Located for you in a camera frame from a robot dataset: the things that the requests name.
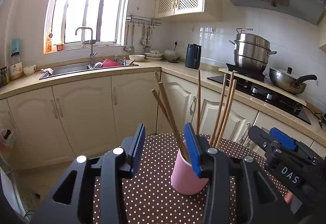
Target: table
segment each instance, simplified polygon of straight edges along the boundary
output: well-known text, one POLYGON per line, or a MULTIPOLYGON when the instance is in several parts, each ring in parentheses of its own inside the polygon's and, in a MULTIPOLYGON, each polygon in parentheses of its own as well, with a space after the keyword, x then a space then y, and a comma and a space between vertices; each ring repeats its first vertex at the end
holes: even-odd
MULTIPOLYGON (((250 155, 260 166, 264 158, 236 142, 222 139, 221 150, 232 157, 250 155)), ((123 195, 128 222, 131 224, 201 224, 206 201, 207 186, 198 194, 182 195, 171 187, 170 176, 178 152, 173 134, 147 137, 139 170, 131 180, 123 179, 123 195)), ((269 173, 267 175, 285 196, 288 190, 269 173)), ((231 200, 235 201, 234 179, 230 177, 231 200)), ((93 224, 100 223, 100 178, 95 182, 93 224)), ((230 223, 235 223, 235 208, 230 207, 230 223)))

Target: dark blue pitcher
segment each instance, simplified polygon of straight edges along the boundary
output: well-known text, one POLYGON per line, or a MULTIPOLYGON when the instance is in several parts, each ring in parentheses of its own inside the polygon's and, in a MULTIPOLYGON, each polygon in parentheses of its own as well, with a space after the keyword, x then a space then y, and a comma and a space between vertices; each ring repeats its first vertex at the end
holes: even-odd
POLYGON ((187 68, 199 69, 202 46, 197 44, 188 44, 187 54, 185 56, 185 66, 187 68))

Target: stainless steel sink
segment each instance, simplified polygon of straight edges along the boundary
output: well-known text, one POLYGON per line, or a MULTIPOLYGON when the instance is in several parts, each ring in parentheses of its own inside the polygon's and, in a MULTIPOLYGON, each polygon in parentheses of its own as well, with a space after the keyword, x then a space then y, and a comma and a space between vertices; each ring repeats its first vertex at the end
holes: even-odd
MULTIPOLYGON (((138 66, 137 64, 130 65, 129 61, 125 61, 126 64, 123 63, 123 60, 118 59, 115 62, 119 63, 120 66, 116 67, 109 67, 109 68, 122 68, 122 67, 133 67, 133 66, 138 66)), ((53 69, 53 75, 50 75, 48 72, 44 73, 42 75, 41 79, 46 79, 46 78, 51 78, 54 76, 61 76, 65 74, 70 74, 74 72, 82 72, 82 71, 89 71, 89 70, 99 70, 103 68, 92 68, 92 66, 87 62, 87 63, 78 63, 78 64, 71 64, 71 65, 66 65, 66 66, 60 66, 60 67, 55 67, 53 69)))

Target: blue gripper pad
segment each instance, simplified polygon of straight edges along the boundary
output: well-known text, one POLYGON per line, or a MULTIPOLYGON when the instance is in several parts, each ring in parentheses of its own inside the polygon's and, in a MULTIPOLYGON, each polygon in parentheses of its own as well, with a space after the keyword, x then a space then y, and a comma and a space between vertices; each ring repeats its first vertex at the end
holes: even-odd
POLYGON ((287 134, 283 133, 282 131, 278 130, 276 127, 273 127, 270 131, 269 134, 276 138, 282 146, 290 149, 290 150, 295 150, 297 148, 297 145, 294 142, 294 139, 290 138, 287 134))

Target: wooden chopstick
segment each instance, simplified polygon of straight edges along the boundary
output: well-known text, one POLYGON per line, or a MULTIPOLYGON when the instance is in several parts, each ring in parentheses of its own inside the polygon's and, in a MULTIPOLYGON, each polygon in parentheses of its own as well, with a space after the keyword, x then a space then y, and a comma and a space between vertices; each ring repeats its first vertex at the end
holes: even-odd
POLYGON ((197 130, 196 130, 196 135, 199 135, 199 127, 200 127, 200 96, 201 96, 201 83, 200 83, 200 70, 198 70, 197 130))
POLYGON ((180 133, 179 133, 179 130, 178 130, 177 124, 175 122, 175 119, 174 119, 174 116, 173 116, 173 113, 172 113, 172 109, 171 109, 171 106, 170 106, 170 103, 169 103, 169 99, 167 97, 167 94, 166 94, 166 91, 165 91, 165 88, 164 88, 164 85, 163 85, 162 82, 159 82, 159 89, 160 89, 160 92, 162 94, 162 99, 163 99, 163 102, 165 104, 165 107, 166 107, 166 110, 167 110, 167 115, 168 115, 169 120, 171 122, 172 130, 173 130, 175 139, 177 140, 177 144, 179 146, 180 153, 181 153, 182 157, 187 162, 190 162, 188 151, 186 149, 185 144, 181 140, 180 133))
POLYGON ((224 100, 224 94, 225 94, 225 86, 226 86, 226 74, 224 74, 224 80, 223 80, 223 87, 222 87, 222 94, 221 94, 221 100, 220 100, 220 105, 218 107, 218 112, 217 112, 217 117, 216 117, 216 122, 215 122, 215 127, 214 127, 214 131, 211 135, 211 139, 209 140, 209 145, 213 146, 213 142, 215 139, 215 134, 217 131, 217 127, 218 127, 218 123, 220 121, 220 117, 221 117, 221 112, 222 112, 222 106, 223 106, 223 100, 224 100))
POLYGON ((152 89, 152 93, 153 93, 155 99, 157 100, 157 103, 159 104, 159 107, 161 108, 161 110, 162 110, 162 112, 163 112, 165 118, 167 119, 168 123, 169 123, 170 126, 172 127, 171 122, 170 122, 170 120, 169 120, 169 116, 167 115, 166 109, 165 109, 164 104, 163 104, 163 102, 161 101, 159 95, 157 94, 157 92, 156 92, 155 89, 152 89))
POLYGON ((215 139, 214 139, 213 146, 216 145, 217 140, 218 140, 218 138, 219 138, 219 136, 220 136, 220 134, 221 134, 222 124, 223 124, 224 119, 225 119, 226 109, 228 108, 229 99, 230 99, 230 96, 231 96, 231 89, 232 89, 233 78, 234 78, 234 72, 231 73, 230 84, 229 84, 229 90, 228 90, 228 96, 227 96, 227 98, 226 98, 225 107, 224 107, 224 113, 223 113, 223 116, 222 116, 221 125, 219 126, 218 131, 217 131, 217 134, 216 134, 216 137, 215 137, 215 139))
POLYGON ((217 139, 217 143, 215 145, 215 148, 220 148, 220 143, 221 143, 221 140, 222 140, 222 137, 223 137, 223 134, 224 134, 224 130, 225 130, 226 124, 227 124, 228 119, 229 119, 229 115, 230 115, 230 111, 231 111, 231 106, 232 106, 232 101, 233 101, 234 92, 235 92, 235 86, 236 85, 237 85, 237 81, 234 80, 233 81, 233 84, 232 84, 231 96, 229 98, 228 107, 226 109, 226 116, 225 116, 225 118, 223 120, 222 130, 221 130, 221 133, 218 136, 218 139, 217 139))

